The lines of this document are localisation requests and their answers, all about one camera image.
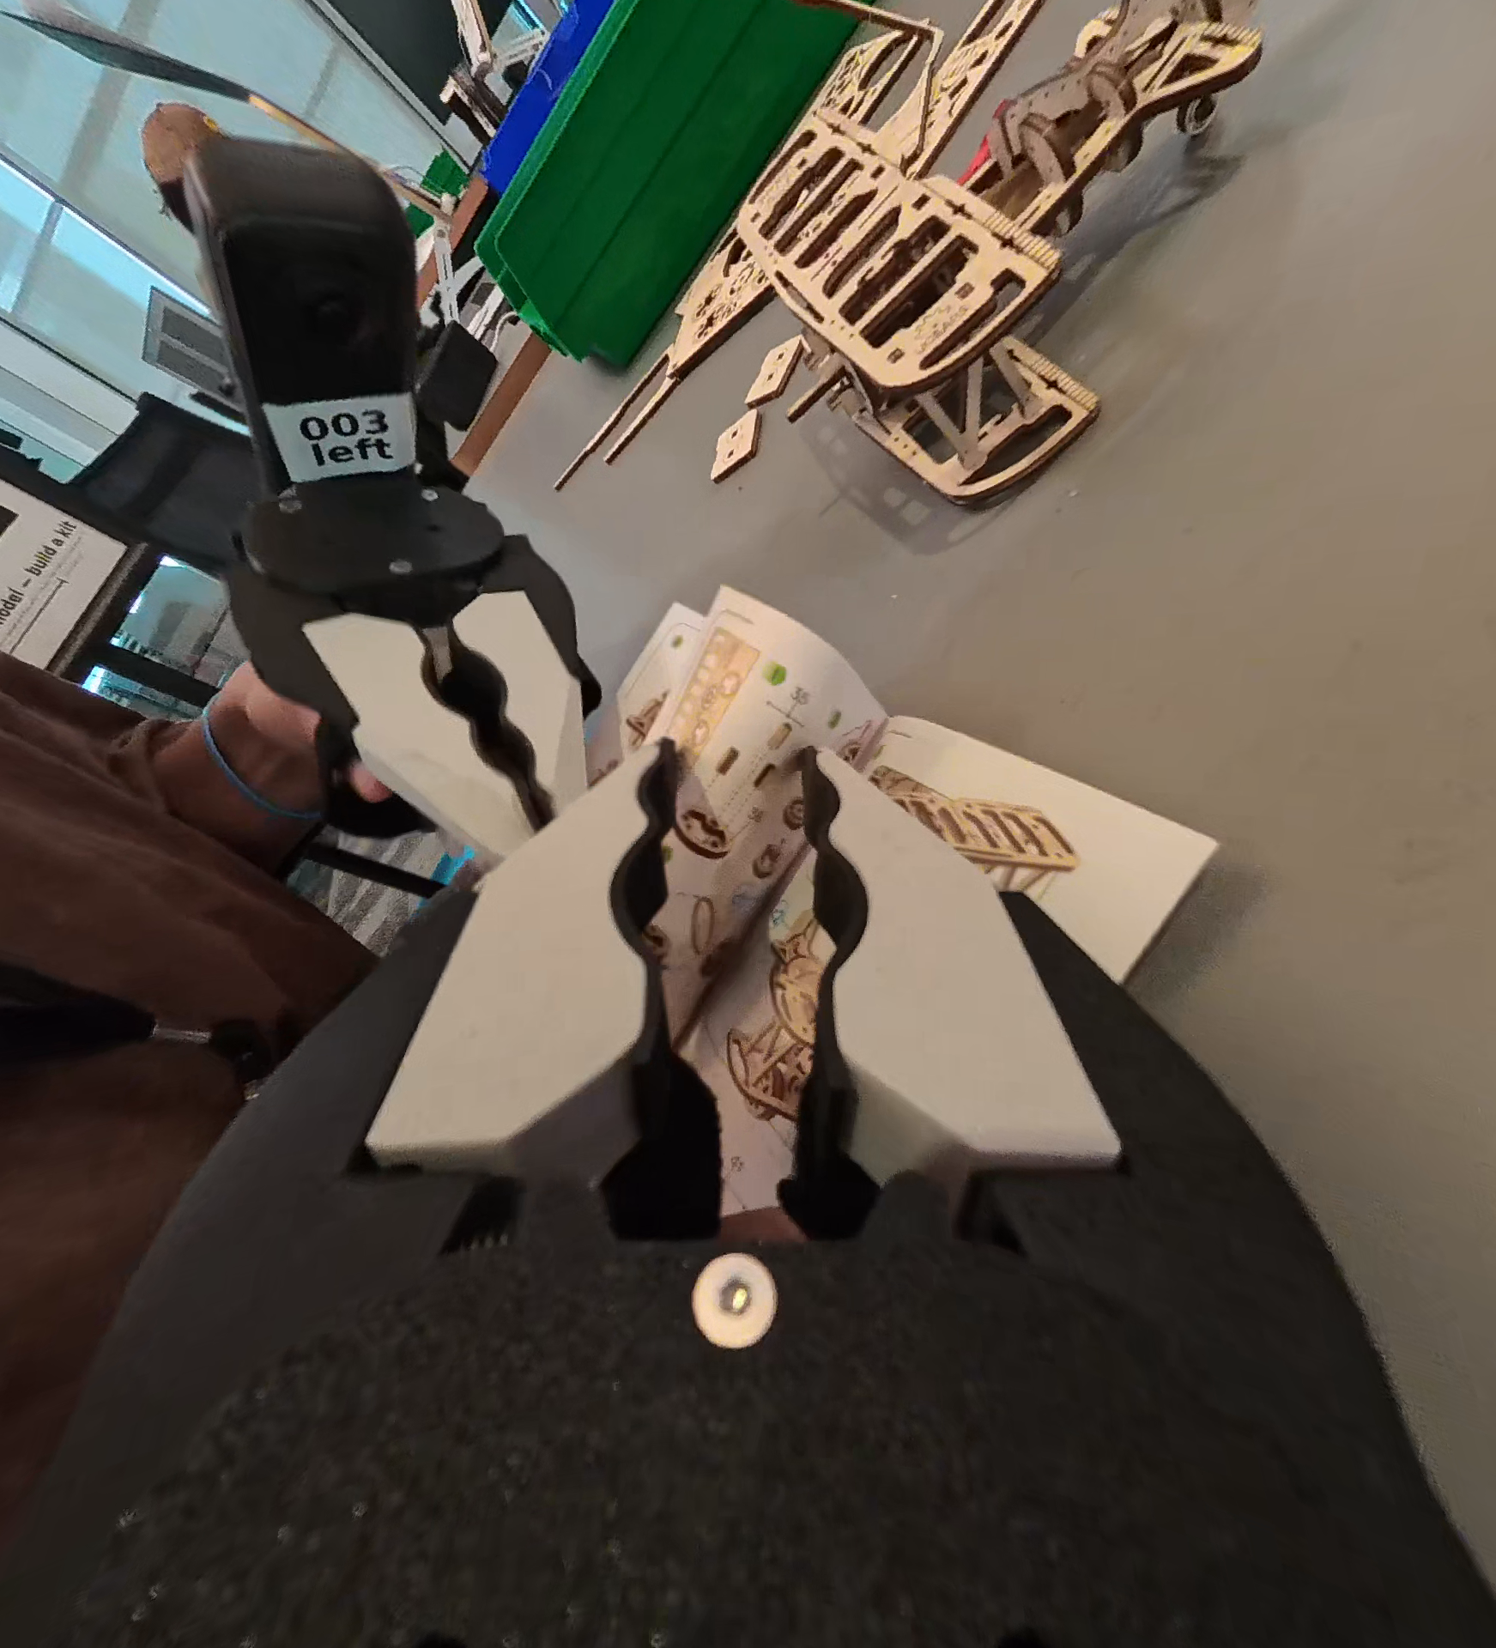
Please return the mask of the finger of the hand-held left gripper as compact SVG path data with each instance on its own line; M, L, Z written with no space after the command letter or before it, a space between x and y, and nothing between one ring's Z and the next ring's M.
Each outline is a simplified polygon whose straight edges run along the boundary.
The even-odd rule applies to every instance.
M564 589L478 595L448 625L445 702L526 825L550 825L586 789L591 671Z
M440 835L490 859L533 837L512 782L476 751L471 725L428 687L428 642L405 623L331 616L305 639L355 716L362 768Z

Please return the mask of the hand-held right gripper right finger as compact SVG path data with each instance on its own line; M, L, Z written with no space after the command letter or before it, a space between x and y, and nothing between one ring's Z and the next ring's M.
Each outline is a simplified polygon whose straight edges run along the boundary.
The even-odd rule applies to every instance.
M1115 1170L1122 1144L1002 894L836 754L805 751L800 782L834 945L779 1185L800 1233L857 1237L902 1176L960 1218L995 1176Z

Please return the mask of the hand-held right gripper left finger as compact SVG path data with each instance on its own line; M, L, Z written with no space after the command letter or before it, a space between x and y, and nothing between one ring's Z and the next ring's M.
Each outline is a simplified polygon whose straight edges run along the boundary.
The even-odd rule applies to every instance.
M717 1235L717 1106L650 937L679 773L671 740L645 747L484 878L367 1133L378 1166L586 1185L624 1238Z

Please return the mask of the wooden gear parts sheet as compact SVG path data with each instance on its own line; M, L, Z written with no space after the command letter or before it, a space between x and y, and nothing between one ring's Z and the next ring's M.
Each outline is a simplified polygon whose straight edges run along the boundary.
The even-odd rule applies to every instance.
M669 377L674 382L688 377L774 299L774 287L752 251L728 230L678 306Z

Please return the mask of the person's left forearm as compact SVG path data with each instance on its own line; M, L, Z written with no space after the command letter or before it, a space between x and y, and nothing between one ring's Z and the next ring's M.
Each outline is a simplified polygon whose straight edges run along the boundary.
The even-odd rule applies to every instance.
M0 654L0 964L171 1016L321 1013L371 957L283 883L305 832L247 804L198 725Z

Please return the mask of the grey desk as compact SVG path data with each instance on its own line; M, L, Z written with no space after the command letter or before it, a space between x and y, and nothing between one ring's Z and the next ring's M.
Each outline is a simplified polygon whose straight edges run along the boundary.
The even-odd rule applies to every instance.
M469 489L609 690L734 587L1217 840L1131 990L1307 1202L1496 1590L1496 4L1257 23L1212 132L1091 189L1026 339L1102 413L1002 506L824 408L714 485L779 309L562 492L645 364L548 364Z

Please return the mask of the person's left hand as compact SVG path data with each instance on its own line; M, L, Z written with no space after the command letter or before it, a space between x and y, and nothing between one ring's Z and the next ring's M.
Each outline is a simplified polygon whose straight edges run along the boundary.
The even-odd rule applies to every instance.
M233 768L281 808L326 814L333 780L317 752L319 716L271 690L252 663L233 671L214 701L216 739Z

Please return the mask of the open instruction booklet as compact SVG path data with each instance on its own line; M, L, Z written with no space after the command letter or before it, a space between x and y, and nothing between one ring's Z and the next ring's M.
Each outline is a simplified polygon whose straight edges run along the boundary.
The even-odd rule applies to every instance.
M798 756L841 763L1000 894L1046 909L1112 980L1129 978L1215 856L1179 823L960 732L888 716L827 642L719 589L669 608L588 723L588 778L669 739L686 776L669 901L648 933L681 1057L715 1097L721 1214L772 1207L795 1166L819 985L834 954L814 914Z

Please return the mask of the blue wrist band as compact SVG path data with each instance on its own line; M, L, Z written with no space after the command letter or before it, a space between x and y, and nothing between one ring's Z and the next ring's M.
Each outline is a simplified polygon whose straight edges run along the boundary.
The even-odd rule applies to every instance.
M264 794L260 794L233 768L233 764L223 754L223 749L219 747L216 739L214 723L212 723L214 708L216 708L216 701L212 699L202 709L202 714L198 716L198 727L202 728L202 747L207 752L216 771L221 773L224 783L231 789L231 792L240 795L243 802L248 808L252 808L255 813L266 814L278 821L293 821L293 823L302 823L309 826L322 821L324 818L322 809L314 809L314 811L285 809L274 801L271 801L269 797L266 797Z

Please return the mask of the wooden edged side table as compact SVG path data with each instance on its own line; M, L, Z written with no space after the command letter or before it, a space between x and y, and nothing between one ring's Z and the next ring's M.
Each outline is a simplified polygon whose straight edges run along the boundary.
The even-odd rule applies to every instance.
M417 242L417 473L429 487L466 485L552 361L474 249L495 204L471 175Z

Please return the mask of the blue plastic bin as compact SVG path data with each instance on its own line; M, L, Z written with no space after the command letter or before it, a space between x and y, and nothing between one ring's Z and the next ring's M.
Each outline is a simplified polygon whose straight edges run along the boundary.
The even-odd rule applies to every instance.
M576 2L562 15L481 156L479 175L493 196L514 182L614 8L614 2Z

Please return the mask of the white sign board black marker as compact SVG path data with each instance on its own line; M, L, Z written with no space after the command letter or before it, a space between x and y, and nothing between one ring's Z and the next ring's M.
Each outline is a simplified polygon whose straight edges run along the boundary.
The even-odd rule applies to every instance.
M0 444L0 654L62 671L136 559L119 525Z

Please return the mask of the green plastic bin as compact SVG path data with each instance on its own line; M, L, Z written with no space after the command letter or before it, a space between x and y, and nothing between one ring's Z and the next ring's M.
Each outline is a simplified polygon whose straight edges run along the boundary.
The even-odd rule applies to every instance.
M633 364L869 13L614 4L476 240L531 333Z

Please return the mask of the person's brown clothing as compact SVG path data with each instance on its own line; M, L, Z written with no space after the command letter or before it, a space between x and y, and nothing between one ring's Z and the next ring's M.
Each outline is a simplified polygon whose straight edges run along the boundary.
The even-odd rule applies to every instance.
M178 1194L347 995L171 1016L0 964L0 1549Z

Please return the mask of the wooden biplane model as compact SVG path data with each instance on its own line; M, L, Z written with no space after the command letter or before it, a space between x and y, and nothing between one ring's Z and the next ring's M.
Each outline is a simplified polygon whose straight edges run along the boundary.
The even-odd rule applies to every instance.
M926 52L914 92L881 125L814 104L734 221L812 351L817 387L790 421L827 402L950 506L1012 494L1095 423L1096 396L1026 344L1026 318L1091 187L1165 118L1203 135L1264 52L1253 4L1100 4L1067 63L998 106L965 175L943 175L1041 11L981 4L952 47L877 11L879 34Z

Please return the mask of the wooden wheel parts sheet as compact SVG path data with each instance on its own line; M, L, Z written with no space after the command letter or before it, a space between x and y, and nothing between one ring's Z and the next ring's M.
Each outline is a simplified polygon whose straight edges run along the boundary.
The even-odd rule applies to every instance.
M936 68L943 52L943 32L912 16L860 2L803 2L803 8L834 11L872 34L850 46L829 71L810 111L848 121L858 128L879 113L888 94L902 80L910 61L927 52L927 68Z

